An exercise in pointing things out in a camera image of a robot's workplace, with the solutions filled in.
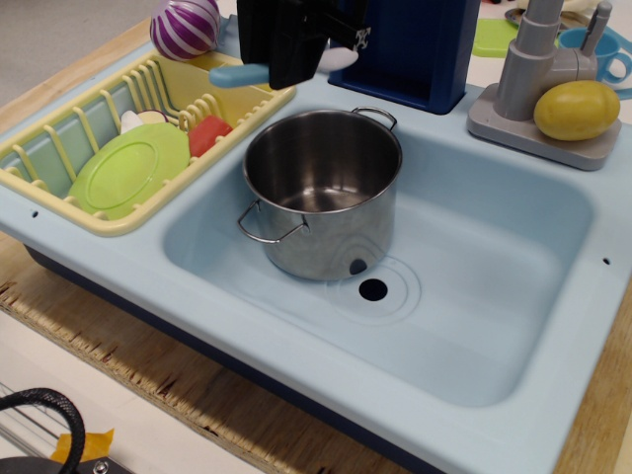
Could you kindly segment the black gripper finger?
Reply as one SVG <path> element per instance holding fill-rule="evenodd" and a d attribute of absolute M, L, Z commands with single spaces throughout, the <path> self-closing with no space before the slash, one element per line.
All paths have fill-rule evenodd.
<path fill-rule="evenodd" d="M 237 1 L 240 54 L 245 64 L 270 62 L 276 16 L 277 1 Z"/>
<path fill-rule="evenodd" d="M 280 9 L 272 34 L 269 84 L 274 89 L 344 69 L 368 45 L 365 9 Z"/>

